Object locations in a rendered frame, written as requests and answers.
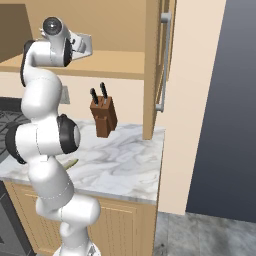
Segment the dark grey oven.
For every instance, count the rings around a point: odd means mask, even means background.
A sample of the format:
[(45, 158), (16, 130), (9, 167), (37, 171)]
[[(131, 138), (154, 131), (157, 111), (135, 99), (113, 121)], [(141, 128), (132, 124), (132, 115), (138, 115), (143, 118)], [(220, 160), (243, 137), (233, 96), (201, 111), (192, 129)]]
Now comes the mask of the dark grey oven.
[(0, 181), (0, 256), (35, 256), (9, 194)]

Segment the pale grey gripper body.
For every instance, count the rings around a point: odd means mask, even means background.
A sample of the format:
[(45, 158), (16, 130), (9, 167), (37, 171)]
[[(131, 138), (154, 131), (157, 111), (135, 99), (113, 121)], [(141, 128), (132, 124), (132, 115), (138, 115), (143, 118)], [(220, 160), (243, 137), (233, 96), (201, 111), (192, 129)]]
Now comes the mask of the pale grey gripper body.
[(92, 37), (90, 35), (73, 32), (71, 32), (70, 35), (73, 60), (81, 59), (92, 55)]

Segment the black hob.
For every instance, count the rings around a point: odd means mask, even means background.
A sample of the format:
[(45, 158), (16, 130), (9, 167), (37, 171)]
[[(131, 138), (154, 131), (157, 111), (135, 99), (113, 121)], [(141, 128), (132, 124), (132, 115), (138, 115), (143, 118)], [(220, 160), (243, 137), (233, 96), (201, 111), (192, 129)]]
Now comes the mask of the black hob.
[(9, 155), (5, 145), (5, 136), (8, 129), (15, 124), (29, 122), (30, 120), (21, 111), (20, 98), (0, 97), (0, 163)]

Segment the light wood base cabinet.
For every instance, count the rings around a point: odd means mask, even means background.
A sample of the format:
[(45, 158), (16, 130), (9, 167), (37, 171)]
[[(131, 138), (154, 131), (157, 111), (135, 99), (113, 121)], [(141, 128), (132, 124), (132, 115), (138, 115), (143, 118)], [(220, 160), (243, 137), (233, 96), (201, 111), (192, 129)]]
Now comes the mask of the light wood base cabinet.
[[(4, 185), (34, 251), (52, 256), (60, 247), (60, 224), (36, 213), (37, 195), (30, 185)], [(153, 256), (157, 206), (99, 197), (99, 220), (88, 227), (102, 256)]]

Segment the brown wooden knife block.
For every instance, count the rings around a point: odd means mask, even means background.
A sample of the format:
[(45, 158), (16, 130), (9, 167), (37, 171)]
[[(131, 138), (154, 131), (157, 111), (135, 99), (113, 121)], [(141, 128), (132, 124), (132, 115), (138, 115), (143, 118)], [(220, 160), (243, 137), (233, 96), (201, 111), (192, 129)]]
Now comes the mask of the brown wooden knife block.
[(97, 136), (107, 138), (117, 126), (117, 116), (112, 97), (109, 96), (104, 99), (103, 96), (99, 96), (98, 104), (91, 102), (90, 110), (95, 120)]

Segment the green vegetable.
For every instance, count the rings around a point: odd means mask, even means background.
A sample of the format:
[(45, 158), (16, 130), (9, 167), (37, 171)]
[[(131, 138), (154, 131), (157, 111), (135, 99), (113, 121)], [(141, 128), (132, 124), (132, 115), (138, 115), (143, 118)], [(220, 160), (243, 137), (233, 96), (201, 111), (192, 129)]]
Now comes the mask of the green vegetable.
[(73, 167), (78, 161), (78, 159), (69, 160), (63, 165), (63, 167), (65, 170), (68, 170), (69, 168)]

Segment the black handled knife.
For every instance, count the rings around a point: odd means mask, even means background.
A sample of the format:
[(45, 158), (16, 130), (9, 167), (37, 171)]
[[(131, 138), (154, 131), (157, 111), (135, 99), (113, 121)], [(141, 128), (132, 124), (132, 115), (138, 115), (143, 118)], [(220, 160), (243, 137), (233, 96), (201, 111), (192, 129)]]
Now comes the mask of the black handled knife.
[(104, 99), (107, 99), (107, 98), (108, 98), (108, 95), (107, 95), (107, 90), (106, 90), (106, 87), (105, 87), (105, 83), (104, 83), (104, 82), (101, 82), (101, 83), (100, 83), (100, 88), (101, 88), (101, 91), (102, 91), (102, 94), (103, 94)]
[(97, 96), (96, 91), (95, 91), (94, 88), (91, 88), (91, 89), (90, 89), (90, 94), (91, 94), (91, 96), (92, 96), (92, 99), (93, 99), (94, 104), (95, 104), (96, 106), (98, 106), (98, 103), (99, 103), (99, 101), (98, 101), (98, 96)]

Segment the grey wall socket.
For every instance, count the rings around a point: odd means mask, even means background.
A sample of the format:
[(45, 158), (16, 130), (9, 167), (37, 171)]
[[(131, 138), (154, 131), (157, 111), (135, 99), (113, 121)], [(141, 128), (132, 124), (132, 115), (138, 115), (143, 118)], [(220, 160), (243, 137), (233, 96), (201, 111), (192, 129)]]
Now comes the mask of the grey wall socket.
[(69, 104), (70, 103), (70, 98), (69, 98), (69, 92), (68, 92), (68, 87), (63, 86), (62, 87), (62, 94), (61, 94), (61, 104)]

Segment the light wood cabinet door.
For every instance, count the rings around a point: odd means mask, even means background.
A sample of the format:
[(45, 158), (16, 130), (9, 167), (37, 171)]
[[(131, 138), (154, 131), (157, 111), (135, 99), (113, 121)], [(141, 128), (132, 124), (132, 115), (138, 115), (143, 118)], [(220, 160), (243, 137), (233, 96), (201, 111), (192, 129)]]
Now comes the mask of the light wood cabinet door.
[(146, 1), (143, 139), (150, 140), (154, 133), (157, 113), (156, 105), (161, 102), (161, 81), (164, 69), (166, 25), (161, 23), (162, 13), (172, 13), (167, 81), (172, 58), (173, 34), (177, 0)]

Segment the light wood wall cabinet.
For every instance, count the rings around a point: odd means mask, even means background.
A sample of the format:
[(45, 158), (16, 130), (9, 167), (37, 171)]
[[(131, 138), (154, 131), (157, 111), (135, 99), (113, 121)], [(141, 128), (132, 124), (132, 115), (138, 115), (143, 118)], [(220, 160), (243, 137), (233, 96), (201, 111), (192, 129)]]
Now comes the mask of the light wood wall cabinet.
[(92, 56), (55, 73), (144, 78), (146, 0), (0, 0), (0, 71), (20, 70), (24, 43), (40, 37), (50, 16), (73, 32), (91, 35), (93, 47)]

